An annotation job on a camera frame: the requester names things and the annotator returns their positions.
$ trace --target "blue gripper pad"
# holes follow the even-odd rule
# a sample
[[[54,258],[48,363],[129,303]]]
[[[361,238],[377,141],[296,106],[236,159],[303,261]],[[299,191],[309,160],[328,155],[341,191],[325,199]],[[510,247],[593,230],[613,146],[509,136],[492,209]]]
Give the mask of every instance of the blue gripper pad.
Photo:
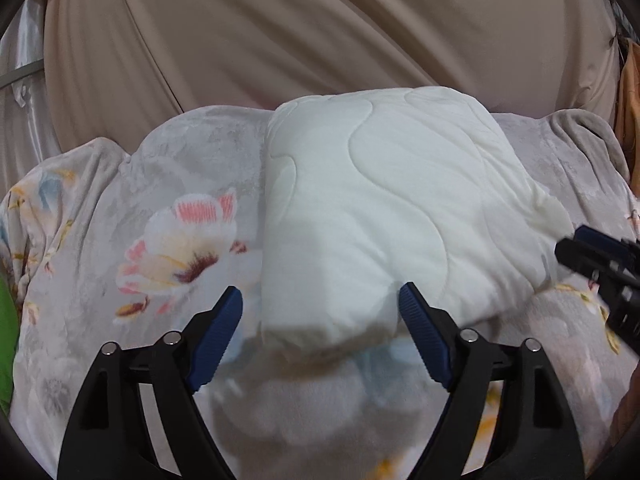
[[[589,244],[608,254],[612,260],[619,262],[627,269],[633,266],[631,252],[620,241],[596,231],[586,225],[581,225],[575,230],[574,240]]]
[[[191,371],[187,385],[197,392],[201,386],[213,379],[226,347],[236,331],[242,317],[242,294],[236,288],[220,305],[213,319],[191,355]]]
[[[449,388],[453,380],[449,346],[408,284],[400,289],[398,309],[431,379]]]

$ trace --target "silver bolt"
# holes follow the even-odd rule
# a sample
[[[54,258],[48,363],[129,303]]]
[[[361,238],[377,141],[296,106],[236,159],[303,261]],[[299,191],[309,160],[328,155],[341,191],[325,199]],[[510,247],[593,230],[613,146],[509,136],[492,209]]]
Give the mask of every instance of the silver bolt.
[[[100,351],[101,351],[104,355],[111,355],[111,354],[113,354],[117,349],[118,349],[118,345],[116,345],[116,343],[114,343],[114,342],[108,342],[108,343],[105,343],[104,345],[102,345],[102,348],[100,349]]]
[[[533,339],[532,337],[527,339],[524,342],[524,345],[532,352],[538,352],[539,350],[542,350],[542,345],[540,344],[540,341],[538,341],[537,339]]]
[[[460,331],[460,337],[467,343],[473,343],[474,341],[478,341],[479,335],[478,332],[476,332],[472,328],[463,328]]]
[[[176,332],[175,330],[172,332],[167,332],[162,337],[162,341],[165,345],[177,345],[180,342],[180,339],[182,339],[182,335],[180,334],[180,332]]]

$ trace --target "beige cloth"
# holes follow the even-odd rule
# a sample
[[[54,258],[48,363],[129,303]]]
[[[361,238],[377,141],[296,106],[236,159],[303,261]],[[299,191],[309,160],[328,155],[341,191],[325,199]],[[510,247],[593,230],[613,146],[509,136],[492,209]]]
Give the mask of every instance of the beige cloth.
[[[629,51],[620,76],[616,137],[625,153],[631,173],[629,187],[640,195],[640,45],[628,40]]]
[[[203,105],[430,84],[612,120],[619,77],[605,0],[50,0],[46,20],[65,150],[107,136],[132,152]]]

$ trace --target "green object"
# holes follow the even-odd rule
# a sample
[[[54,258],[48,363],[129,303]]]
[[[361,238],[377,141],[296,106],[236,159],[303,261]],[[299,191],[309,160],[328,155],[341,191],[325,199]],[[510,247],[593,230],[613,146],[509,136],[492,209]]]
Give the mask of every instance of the green object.
[[[0,408],[9,413],[14,392],[14,357],[18,343],[18,313],[9,294],[4,276],[0,274]]]

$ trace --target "gray blanket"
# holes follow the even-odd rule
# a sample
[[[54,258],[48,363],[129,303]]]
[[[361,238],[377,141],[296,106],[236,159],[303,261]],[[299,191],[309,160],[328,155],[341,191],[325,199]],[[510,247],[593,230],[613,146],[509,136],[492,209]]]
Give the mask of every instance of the gray blanket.
[[[306,367],[261,348],[261,157],[269,117],[201,108],[157,128],[132,156],[99,139],[45,161],[2,202],[0,256],[23,309],[11,421],[51,474],[101,343],[150,344],[210,308],[231,283],[244,295],[244,316],[196,402],[236,476],[407,478],[446,402],[409,338]],[[576,225],[636,235],[622,152],[605,121],[578,111],[496,118],[527,171]],[[479,329],[511,344],[542,341],[591,463],[636,360],[606,330],[607,311],[586,280],[572,276],[512,312]],[[143,396],[150,398],[146,390]],[[482,463],[499,396],[493,386],[468,470]],[[158,414],[152,402],[146,406],[160,462],[175,470]]]

